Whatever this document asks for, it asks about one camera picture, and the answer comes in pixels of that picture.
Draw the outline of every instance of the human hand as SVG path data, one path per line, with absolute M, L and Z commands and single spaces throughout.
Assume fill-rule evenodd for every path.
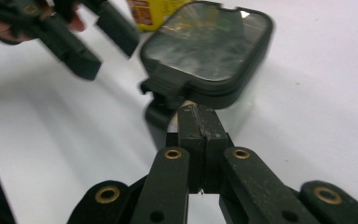
M 40 4 L 40 7 L 43 9 L 41 20 L 46 18 L 47 16 L 54 13 L 54 8 L 49 6 L 48 3 L 45 0 L 38 1 Z M 70 29 L 76 30 L 76 31 L 83 31 L 85 29 L 84 22 L 80 19 L 78 14 L 76 13 L 76 10 L 78 10 L 78 5 L 75 5 L 74 12 L 73 12 L 73 18 L 71 22 L 68 24 L 68 27 Z M 10 24 L 4 23 L 0 21 L 0 38 L 9 40 L 12 42 L 22 42 L 31 40 L 29 36 L 26 36 L 25 34 L 19 34 L 17 37 L 14 36 L 10 31 Z

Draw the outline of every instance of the yellow box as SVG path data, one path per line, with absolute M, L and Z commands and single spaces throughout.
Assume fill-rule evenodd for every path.
M 179 7 L 192 0 L 127 0 L 142 31 L 156 31 Z

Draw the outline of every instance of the metal grommet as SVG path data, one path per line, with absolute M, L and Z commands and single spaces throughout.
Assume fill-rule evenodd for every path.
M 342 198 L 339 196 L 339 194 L 335 191 L 333 191 L 330 188 L 327 187 L 316 187 L 313 190 L 313 193 L 316 195 L 316 197 L 324 201 L 325 203 L 330 204 L 340 204 L 342 203 Z
M 234 150 L 232 153 L 233 156 L 235 156 L 238 159 L 248 159 L 249 157 L 251 157 L 251 154 L 243 149 L 237 149 Z
M 24 8 L 24 12 L 29 15 L 34 15 L 39 12 L 39 9 L 34 5 L 29 5 Z
M 176 160 L 178 159 L 179 157 L 182 156 L 182 153 L 178 150 L 175 150 L 175 149 L 171 149 L 171 150 L 168 150 L 164 153 L 164 156 L 167 158 L 167 159 L 170 159 L 170 160 Z
M 95 194 L 95 201 L 97 201 L 97 203 L 112 203 L 118 196 L 120 196 L 118 187 L 106 186 L 97 191 Z

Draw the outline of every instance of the white table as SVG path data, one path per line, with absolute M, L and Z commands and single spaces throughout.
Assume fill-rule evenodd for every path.
M 124 0 L 116 4 L 130 16 Z M 286 185 L 324 180 L 358 200 L 358 1 L 226 1 L 266 12 L 275 31 L 240 100 L 219 111 L 236 146 L 254 150 Z M 93 185 L 132 184 L 155 156 L 150 96 L 93 28 L 79 36 L 104 60 L 94 82 L 74 77 L 38 41 L 0 44 L 0 179 L 19 223 L 65 223 Z M 188 223 L 223 223 L 217 197 L 191 196 Z

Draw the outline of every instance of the black plastic container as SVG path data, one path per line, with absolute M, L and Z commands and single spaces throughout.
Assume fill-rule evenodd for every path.
M 272 27 L 259 11 L 212 2 L 184 5 L 143 45 L 149 79 L 141 89 L 167 101 L 228 107 L 264 58 Z

